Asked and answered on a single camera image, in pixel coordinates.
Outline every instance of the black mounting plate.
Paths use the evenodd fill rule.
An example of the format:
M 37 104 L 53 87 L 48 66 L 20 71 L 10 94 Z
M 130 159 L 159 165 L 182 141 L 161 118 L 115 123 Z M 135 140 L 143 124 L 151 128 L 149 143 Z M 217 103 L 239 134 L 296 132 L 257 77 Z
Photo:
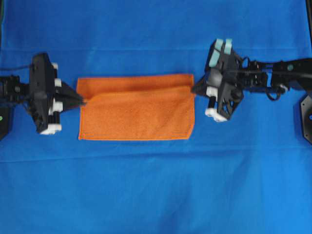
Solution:
M 312 98 L 307 96 L 301 103 L 303 137 L 312 144 Z
M 10 131 L 10 112 L 9 107 L 0 107 L 0 140 Z

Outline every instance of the orange cloth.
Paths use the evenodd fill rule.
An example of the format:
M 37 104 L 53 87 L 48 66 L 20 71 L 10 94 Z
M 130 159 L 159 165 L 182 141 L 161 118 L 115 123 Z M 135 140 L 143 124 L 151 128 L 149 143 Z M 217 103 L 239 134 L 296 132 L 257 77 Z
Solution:
M 79 139 L 188 139 L 194 126 L 193 75 L 80 78 Z

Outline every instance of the blue backdrop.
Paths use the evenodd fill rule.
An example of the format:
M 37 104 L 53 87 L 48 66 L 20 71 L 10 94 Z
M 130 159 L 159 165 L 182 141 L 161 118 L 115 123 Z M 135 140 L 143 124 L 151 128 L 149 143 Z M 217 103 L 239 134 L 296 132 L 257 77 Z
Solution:
M 312 56 L 303 0 L 4 2 L 1 67 L 46 51 L 72 87 L 84 76 L 197 81 L 216 38 L 251 59 Z M 14 74 L 28 81 L 27 70 Z M 302 97 L 245 93 L 225 123 L 196 97 L 191 138 L 173 141 L 79 141 L 78 109 L 62 114 L 62 132 L 41 136 L 18 107 L 0 142 L 0 233 L 311 233 Z

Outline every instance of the orange towel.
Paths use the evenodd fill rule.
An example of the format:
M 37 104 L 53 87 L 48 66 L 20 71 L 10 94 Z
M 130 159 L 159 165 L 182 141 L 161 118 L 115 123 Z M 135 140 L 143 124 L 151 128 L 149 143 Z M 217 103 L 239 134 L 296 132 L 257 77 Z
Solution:
M 79 139 L 188 139 L 194 126 L 193 75 L 80 78 Z

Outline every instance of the metal bracket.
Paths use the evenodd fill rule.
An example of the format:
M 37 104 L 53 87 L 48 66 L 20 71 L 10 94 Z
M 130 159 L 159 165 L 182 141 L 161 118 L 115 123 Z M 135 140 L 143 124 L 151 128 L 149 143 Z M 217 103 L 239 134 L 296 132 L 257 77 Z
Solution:
M 312 98 L 307 96 L 301 103 L 303 137 L 312 144 Z

